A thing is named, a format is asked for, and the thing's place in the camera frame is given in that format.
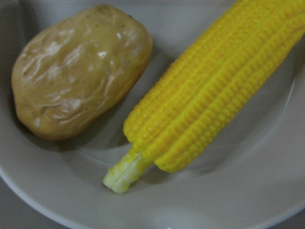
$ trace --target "corn cob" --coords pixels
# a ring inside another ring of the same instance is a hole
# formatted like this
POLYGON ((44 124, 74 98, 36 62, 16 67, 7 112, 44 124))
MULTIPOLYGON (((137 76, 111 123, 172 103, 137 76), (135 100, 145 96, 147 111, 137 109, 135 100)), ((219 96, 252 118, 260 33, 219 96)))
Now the corn cob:
POLYGON ((123 131, 132 147, 105 176, 125 192, 151 163, 175 172, 237 114, 305 33, 305 0, 238 0, 171 64, 123 131))

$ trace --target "yellow corn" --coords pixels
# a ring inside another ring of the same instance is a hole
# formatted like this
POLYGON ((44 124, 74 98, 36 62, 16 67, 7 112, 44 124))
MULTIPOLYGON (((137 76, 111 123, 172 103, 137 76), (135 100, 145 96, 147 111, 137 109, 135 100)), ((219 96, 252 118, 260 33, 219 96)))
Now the yellow corn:
POLYGON ((193 161, 305 32, 305 0, 238 0, 165 72, 124 123, 132 147, 103 182, 123 193, 155 163, 193 161))

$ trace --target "potato skin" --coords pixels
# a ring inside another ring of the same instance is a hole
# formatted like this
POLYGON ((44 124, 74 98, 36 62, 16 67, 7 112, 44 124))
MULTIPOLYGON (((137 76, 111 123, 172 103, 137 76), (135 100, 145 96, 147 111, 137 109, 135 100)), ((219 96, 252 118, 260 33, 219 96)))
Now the potato skin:
POLYGON ((17 117, 45 139, 77 135, 134 86, 152 48, 144 26, 109 5, 47 28, 13 67, 17 117))

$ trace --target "gray table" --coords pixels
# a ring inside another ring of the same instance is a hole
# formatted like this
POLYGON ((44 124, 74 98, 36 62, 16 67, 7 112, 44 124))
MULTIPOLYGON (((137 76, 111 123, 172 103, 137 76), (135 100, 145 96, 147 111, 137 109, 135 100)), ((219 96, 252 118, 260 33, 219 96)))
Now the gray table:
MULTIPOLYGON (((67 229, 32 209, 0 178, 0 229, 67 229)), ((305 210, 269 229, 305 229, 305 210)))

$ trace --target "white plate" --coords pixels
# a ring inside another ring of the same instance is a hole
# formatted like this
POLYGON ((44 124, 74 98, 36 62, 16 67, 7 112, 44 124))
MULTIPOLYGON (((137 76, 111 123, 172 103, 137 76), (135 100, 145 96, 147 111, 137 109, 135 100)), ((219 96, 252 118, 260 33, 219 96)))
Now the white plate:
POLYGON ((305 70, 298 44, 286 61, 193 164, 150 169, 126 194, 101 180, 130 147, 122 123, 144 92, 232 0, 104 1, 141 21, 154 39, 147 71, 128 96, 88 130, 41 140, 16 119, 10 72, 41 29, 99 1, 0 3, 0 173, 47 217, 73 229, 266 228, 305 207, 305 70))

